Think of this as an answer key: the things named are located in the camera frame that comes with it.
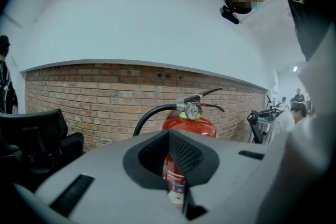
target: fire extinguisher label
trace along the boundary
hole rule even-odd
[[[173,203],[174,206],[180,207],[182,210],[185,187],[184,176],[175,174],[168,170],[167,180],[171,182],[172,187],[172,189],[168,193],[169,200]]]

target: red fire extinguisher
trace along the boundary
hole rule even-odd
[[[201,103],[201,97],[218,90],[222,90],[222,88],[211,89],[184,99],[183,103],[185,104],[185,109],[182,112],[176,110],[172,111],[164,121],[162,129],[180,129],[215,138],[216,127],[211,121],[201,117],[203,112],[202,107],[212,106],[222,112],[224,112],[224,109],[217,105]],[[174,164],[170,154],[168,154],[165,160],[165,166],[167,172],[164,175],[164,179],[170,182],[168,197],[174,207],[179,211],[182,211],[185,186],[184,176]]]

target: fire extinguisher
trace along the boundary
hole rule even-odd
[[[210,89],[182,100],[178,99],[176,104],[162,105],[152,109],[138,122],[133,136],[140,134],[141,127],[152,115],[161,111],[172,110],[164,121],[162,129],[180,129],[215,138],[216,127],[211,123],[211,121],[201,117],[203,113],[202,107],[210,106],[217,108],[222,112],[225,111],[217,105],[201,103],[201,98],[222,89],[223,88]],[[173,205],[178,210],[182,211],[185,186],[184,176],[174,164],[173,158],[170,154],[168,154],[164,166],[166,167],[166,173],[163,177],[169,181],[168,197]]]

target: red cylinder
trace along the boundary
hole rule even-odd
[[[215,126],[207,119],[200,118],[198,120],[189,120],[181,118],[180,116],[173,116],[167,118],[163,123],[162,129],[180,129],[188,132],[193,132],[200,135],[216,137]],[[173,203],[174,207],[182,211],[183,199],[184,199],[184,176],[174,164],[173,158],[168,154],[166,160],[166,174],[164,179],[170,182],[168,189],[168,197]]]

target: fire extinguisher hose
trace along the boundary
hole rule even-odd
[[[134,129],[133,136],[137,136],[140,134],[142,126],[146,123],[146,121],[153,116],[154,114],[157,114],[161,111],[165,110],[176,110],[177,105],[176,104],[165,104],[161,106],[157,106],[156,108],[153,108],[152,110],[148,111],[142,118],[139,120],[138,124],[136,125]]]

